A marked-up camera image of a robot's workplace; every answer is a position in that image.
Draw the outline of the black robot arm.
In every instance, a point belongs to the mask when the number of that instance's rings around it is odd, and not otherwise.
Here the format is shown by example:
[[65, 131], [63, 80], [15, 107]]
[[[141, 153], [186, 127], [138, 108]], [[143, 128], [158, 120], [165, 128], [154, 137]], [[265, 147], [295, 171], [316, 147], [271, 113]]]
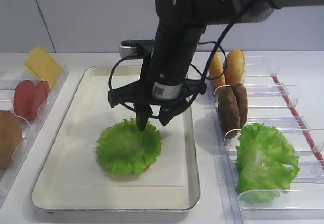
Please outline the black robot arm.
[[139, 130], [153, 118], [152, 105], [160, 107], [156, 118], [162, 125], [186, 111], [206, 90], [207, 75], [186, 77], [194, 53], [208, 25], [224, 24], [214, 45], [220, 44], [237, 23], [257, 23], [284, 7], [320, 6], [323, 0], [155, 0], [159, 24], [154, 40], [125, 40], [123, 60], [142, 59], [139, 80], [110, 88], [111, 107], [123, 105], [135, 112]]

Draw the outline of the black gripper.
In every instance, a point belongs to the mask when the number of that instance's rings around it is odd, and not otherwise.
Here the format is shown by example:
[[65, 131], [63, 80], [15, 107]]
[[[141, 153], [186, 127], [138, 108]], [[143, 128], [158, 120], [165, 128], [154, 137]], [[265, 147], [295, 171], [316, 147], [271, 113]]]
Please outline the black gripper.
[[159, 118], [162, 126], [166, 126], [175, 116], [185, 112], [198, 94], [204, 94], [207, 85], [205, 80], [183, 78], [179, 85], [165, 85], [157, 82], [150, 71], [152, 58], [143, 58], [140, 79], [122, 86], [112, 87], [112, 78], [119, 64], [134, 57], [120, 59], [112, 68], [108, 80], [108, 101], [111, 108], [118, 104], [136, 113], [136, 124], [144, 131], [149, 118]]

